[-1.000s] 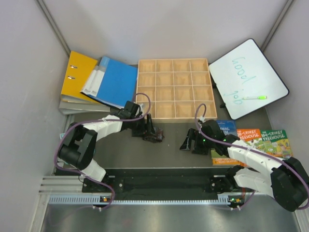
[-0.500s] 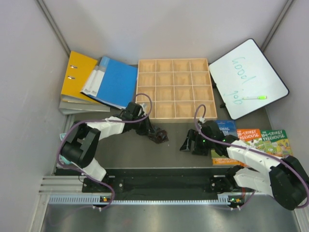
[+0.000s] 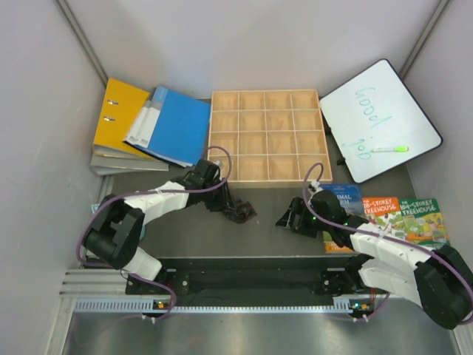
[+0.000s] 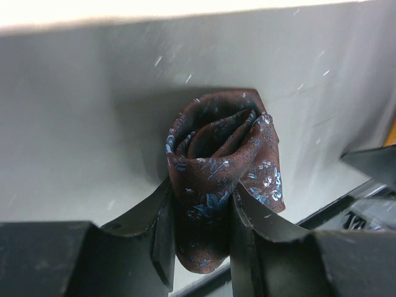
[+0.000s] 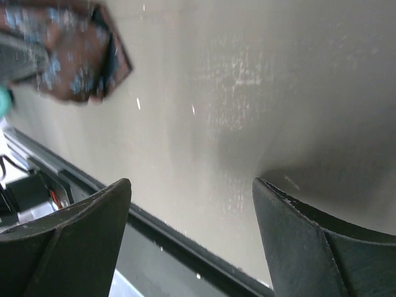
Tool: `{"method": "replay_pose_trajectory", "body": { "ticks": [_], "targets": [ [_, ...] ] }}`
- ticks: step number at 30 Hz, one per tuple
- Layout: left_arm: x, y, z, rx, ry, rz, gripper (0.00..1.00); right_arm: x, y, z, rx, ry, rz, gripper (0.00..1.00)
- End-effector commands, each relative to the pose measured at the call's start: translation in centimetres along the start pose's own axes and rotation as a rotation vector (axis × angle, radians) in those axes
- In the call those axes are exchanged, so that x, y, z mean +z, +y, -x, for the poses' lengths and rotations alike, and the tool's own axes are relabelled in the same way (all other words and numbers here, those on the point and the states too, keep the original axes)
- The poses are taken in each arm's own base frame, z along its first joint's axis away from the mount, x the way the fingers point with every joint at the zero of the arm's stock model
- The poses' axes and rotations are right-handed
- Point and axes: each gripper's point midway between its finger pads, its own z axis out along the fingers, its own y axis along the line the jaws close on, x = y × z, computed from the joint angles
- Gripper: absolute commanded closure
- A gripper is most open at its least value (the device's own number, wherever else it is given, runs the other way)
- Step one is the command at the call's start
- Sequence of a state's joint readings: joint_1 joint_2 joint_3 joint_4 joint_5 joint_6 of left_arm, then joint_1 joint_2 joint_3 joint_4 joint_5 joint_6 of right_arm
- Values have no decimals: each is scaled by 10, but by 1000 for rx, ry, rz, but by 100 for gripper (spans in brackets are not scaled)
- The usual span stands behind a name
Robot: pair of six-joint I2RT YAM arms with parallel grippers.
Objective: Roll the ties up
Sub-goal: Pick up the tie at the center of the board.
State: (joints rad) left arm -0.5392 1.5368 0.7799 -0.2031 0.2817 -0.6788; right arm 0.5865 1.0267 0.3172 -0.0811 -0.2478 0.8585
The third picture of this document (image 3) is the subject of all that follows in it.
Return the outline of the brown floral necktie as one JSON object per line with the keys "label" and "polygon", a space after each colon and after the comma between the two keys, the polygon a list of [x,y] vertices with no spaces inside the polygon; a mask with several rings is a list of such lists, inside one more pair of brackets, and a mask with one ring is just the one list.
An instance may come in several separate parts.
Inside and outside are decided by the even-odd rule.
{"label": "brown floral necktie", "polygon": [[246,200],[239,197],[232,197],[232,200],[222,210],[222,214],[232,222],[242,224],[257,216],[253,206]]}

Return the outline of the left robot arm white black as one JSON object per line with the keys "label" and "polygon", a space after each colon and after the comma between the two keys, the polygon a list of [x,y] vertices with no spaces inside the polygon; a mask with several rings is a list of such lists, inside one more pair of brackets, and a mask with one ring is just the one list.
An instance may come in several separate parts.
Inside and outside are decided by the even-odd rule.
{"label": "left robot arm white black", "polygon": [[160,293],[166,288],[168,277],[161,271],[162,263],[138,246],[142,227],[169,212],[198,203],[229,219],[238,215],[237,203],[227,182],[220,177],[220,167],[206,159],[199,160],[184,176],[156,189],[109,197],[85,228],[81,246],[108,266],[137,275],[150,292]]}

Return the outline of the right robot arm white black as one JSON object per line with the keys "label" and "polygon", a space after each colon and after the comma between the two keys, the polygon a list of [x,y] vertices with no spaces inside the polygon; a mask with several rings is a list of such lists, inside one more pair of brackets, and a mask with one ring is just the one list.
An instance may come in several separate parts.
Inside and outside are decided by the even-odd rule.
{"label": "right robot arm white black", "polygon": [[307,237],[327,232],[337,246],[356,252],[344,275],[355,293],[382,289],[416,304],[445,329],[472,322],[472,271],[449,245],[434,249],[382,232],[316,181],[292,199],[276,225]]}

